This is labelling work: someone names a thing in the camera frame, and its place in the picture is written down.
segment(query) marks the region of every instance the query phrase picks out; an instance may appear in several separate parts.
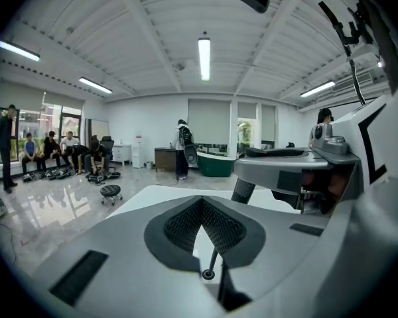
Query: wheeled stool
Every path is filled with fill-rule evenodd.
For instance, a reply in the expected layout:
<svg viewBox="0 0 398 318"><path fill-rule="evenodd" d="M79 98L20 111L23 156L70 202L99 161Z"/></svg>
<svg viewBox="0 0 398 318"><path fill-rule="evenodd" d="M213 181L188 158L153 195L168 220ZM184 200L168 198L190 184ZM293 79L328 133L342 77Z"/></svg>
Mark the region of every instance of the wheeled stool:
<svg viewBox="0 0 398 318"><path fill-rule="evenodd" d="M100 189L100 194L102 195L101 203L104 204L105 200L108 198L112 199L112 206L115 205L114 197L119 195L119 199L122 200L122 195L119 194L121 192L121 188L118 185L106 185Z"/></svg>

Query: reflective floor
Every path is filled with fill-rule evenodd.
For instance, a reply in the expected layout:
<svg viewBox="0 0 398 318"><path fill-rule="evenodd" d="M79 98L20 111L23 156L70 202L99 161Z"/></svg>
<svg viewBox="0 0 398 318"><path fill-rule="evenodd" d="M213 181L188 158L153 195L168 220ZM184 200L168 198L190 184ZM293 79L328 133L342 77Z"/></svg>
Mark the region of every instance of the reflective floor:
<svg viewBox="0 0 398 318"><path fill-rule="evenodd" d="M189 171L186 180L176 184L169 172L124 168L119 165L121 177L106 184L121 186L123 200L101 204L100 187L89 184L84 176L64 180L39 180L23 183L8 195L0 184L0 195L9 212L0 219L0 250L9 262L32 275L37 266L61 244L72 240L105 219L144 187L151 185L191 189L233 190L236 176L207 178L198 170Z"/></svg>

